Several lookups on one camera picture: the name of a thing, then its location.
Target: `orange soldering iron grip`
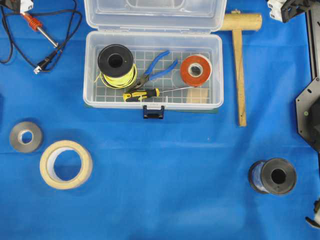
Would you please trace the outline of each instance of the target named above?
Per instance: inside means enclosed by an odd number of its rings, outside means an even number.
[[[24,19],[29,23],[29,27],[32,28],[34,31],[38,31],[38,27],[42,28],[43,24],[36,19],[35,17],[31,16],[30,14],[24,12],[21,14]]]

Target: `yellow wire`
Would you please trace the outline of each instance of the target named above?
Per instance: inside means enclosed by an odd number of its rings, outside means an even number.
[[[101,79],[103,84],[111,89],[124,89],[135,83],[138,76],[137,66],[133,64],[131,70],[122,77],[109,77],[105,74],[100,74],[96,77],[94,82],[97,82],[98,79]]]

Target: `orange electrical tape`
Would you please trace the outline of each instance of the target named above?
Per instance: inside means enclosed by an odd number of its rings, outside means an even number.
[[[196,67],[199,75],[191,75],[191,68]],[[205,56],[193,55],[187,57],[181,64],[180,75],[182,80],[192,87],[200,87],[212,74],[212,65]]]

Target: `spool of yellow wire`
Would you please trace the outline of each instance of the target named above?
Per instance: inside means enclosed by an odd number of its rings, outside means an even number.
[[[98,79],[101,79],[102,83],[111,89],[124,89],[132,84],[134,84],[137,80],[138,71],[135,64],[133,64],[132,69],[124,76],[122,77],[110,77],[100,72],[98,77],[95,81]]]
[[[137,67],[131,51],[125,46],[113,44],[106,46],[98,56],[100,74],[103,84],[112,89],[124,89],[133,85],[138,76]]]

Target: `yellow and black screwdriver handle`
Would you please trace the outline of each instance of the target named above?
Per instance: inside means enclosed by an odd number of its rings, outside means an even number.
[[[146,90],[135,90],[126,92],[123,94],[123,100],[127,103],[140,102],[144,99],[159,97],[159,88],[146,89]]]

